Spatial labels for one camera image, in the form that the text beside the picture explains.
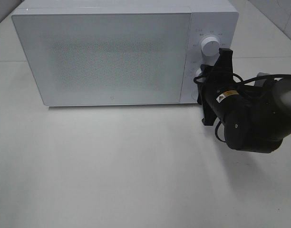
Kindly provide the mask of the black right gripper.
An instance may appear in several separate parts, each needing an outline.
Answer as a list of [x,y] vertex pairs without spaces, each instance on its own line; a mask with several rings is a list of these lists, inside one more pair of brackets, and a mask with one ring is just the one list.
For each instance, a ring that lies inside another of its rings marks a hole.
[[229,104],[218,101],[223,92],[232,90],[233,80],[233,51],[229,48],[219,48],[219,57],[213,66],[201,65],[203,81],[198,84],[198,103],[203,107],[205,126],[212,126],[218,118],[225,122]]

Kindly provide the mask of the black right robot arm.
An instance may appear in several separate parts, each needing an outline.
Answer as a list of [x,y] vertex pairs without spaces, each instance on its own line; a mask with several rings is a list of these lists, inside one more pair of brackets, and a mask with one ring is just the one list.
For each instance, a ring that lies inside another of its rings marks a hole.
[[214,65],[194,78],[205,126],[223,126],[222,142],[237,151],[271,153],[291,134],[291,75],[233,72],[233,51],[219,49]]

